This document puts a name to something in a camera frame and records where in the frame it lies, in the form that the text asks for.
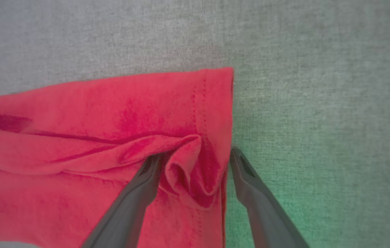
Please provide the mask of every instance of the garment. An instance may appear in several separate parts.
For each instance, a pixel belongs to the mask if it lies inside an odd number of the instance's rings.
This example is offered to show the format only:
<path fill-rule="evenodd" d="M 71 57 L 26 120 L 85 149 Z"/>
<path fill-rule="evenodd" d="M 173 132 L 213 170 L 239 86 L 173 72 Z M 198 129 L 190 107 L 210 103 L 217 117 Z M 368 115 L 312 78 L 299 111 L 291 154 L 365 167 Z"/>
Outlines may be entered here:
<path fill-rule="evenodd" d="M 233 69 L 0 97 L 0 240 L 78 247 L 151 154 L 170 156 L 138 247 L 224 247 Z"/>

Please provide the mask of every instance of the crumpled fabric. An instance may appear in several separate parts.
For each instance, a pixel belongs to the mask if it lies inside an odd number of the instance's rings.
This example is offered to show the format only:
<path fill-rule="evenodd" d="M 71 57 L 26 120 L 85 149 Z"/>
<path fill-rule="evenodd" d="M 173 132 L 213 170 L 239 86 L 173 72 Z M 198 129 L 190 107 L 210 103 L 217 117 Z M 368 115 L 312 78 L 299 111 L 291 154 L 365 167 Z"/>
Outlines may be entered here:
<path fill-rule="evenodd" d="M 167 152 L 138 247 L 224 247 L 233 69 L 0 96 L 0 240 L 79 247 L 145 158 Z"/>

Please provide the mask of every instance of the wrinkle in red fabric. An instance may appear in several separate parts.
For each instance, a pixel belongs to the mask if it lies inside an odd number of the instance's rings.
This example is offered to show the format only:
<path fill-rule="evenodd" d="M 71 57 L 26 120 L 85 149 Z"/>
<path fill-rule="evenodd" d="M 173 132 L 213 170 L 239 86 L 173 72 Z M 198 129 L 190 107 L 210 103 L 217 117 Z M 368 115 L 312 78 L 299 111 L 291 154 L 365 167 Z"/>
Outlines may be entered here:
<path fill-rule="evenodd" d="M 0 97 L 0 240 L 79 247 L 144 159 L 167 152 L 138 247 L 224 247 L 231 68 Z"/>

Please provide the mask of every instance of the red cloth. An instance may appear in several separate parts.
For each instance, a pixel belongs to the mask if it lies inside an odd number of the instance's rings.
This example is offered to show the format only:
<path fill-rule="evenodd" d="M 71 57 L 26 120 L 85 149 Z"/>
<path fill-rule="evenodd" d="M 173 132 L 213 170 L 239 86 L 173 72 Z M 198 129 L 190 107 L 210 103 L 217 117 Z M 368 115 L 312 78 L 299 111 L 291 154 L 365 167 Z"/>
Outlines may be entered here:
<path fill-rule="evenodd" d="M 151 154 L 171 154 L 138 247 L 224 247 L 231 68 L 0 97 L 0 240 L 79 247 Z"/>

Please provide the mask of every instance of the woven fabric background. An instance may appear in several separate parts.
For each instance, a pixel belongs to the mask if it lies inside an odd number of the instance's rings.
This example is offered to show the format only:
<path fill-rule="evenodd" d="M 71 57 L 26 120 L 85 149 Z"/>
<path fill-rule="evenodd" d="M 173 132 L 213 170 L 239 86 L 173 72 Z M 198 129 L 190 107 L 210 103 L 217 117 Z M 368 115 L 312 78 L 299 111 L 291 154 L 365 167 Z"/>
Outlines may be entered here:
<path fill-rule="evenodd" d="M 310 246 L 390 247 L 390 0 L 0 0 L 0 94 L 222 66 L 234 143 Z M 231 180 L 226 231 L 253 246 Z"/>

